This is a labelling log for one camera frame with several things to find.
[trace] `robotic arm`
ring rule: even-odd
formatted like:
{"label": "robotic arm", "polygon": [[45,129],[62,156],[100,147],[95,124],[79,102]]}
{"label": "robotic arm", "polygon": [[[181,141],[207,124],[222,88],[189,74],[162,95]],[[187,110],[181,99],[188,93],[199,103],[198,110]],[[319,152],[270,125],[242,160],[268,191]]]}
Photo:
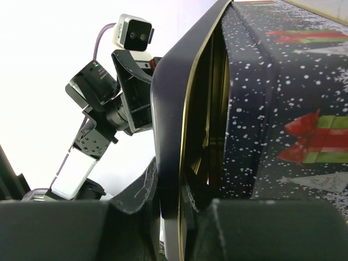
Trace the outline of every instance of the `robotic arm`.
{"label": "robotic arm", "polygon": [[59,174],[41,200],[72,200],[111,143],[117,131],[132,136],[152,129],[150,85],[160,58],[142,59],[151,43],[152,25],[139,17],[121,15],[114,26],[113,59],[117,80],[93,59],[65,87],[86,117]]}

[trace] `purple cable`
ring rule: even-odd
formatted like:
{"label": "purple cable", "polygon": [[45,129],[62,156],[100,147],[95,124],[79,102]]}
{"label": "purple cable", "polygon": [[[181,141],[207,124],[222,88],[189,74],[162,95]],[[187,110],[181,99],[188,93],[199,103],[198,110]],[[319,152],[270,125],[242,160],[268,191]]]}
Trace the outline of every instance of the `purple cable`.
{"label": "purple cable", "polygon": [[93,53],[93,60],[97,59],[97,54],[98,54],[98,48],[99,48],[99,43],[100,40],[103,36],[103,34],[105,33],[106,30],[113,28],[116,25],[116,23],[110,23],[107,24],[106,26],[103,27],[103,29],[101,29],[101,31],[98,34],[97,40],[96,40],[96,45],[94,46],[94,53]]}
{"label": "purple cable", "polygon": [[[105,33],[106,30],[113,28],[115,25],[116,25],[116,23],[109,23],[109,24],[107,24],[106,26],[104,26],[104,27],[101,29],[101,31],[99,32],[98,37],[97,37],[97,40],[96,40],[96,44],[95,44],[95,46],[94,46],[93,60],[96,60],[96,59],[97,59],[98,48],[99,48],[100,40],[101,40],[103,34]],[[87,120],[88,120],[88,118],[85,116],[85,118],[84,118],[83,121],[82,121],[82,124],[81,124],[81,126],[80,126],[79,131],[83,128],[83,126],[85,126],[85,124],[87,123]],[[70,152],[71,152],[71,149],[72,149],[73,144],[74,144],[74,143],[72,143],[71,146],[70,146],[70,148],[67,150],[68,153],[65,155],[65,157],[64,157],[64,159],[63,159],[63,162],[61,163],[61,165],[60,165],[60,167],[59,167],[59,169],[58,169],[58,171],[57,171],[57,174],[55,175],[55,178],[52,180],[52,183],[51,183],[51,185],[50,185],[49,187],[52,187],[52,185],[53,185],[55,179],[56,179],[57,176],[60,174],[60,172],[61,172],[61,170],[62,170],[64,164],[66,163],[66,160],[67,160],[68,157],[69,157],[69,154],[70,154]]]}

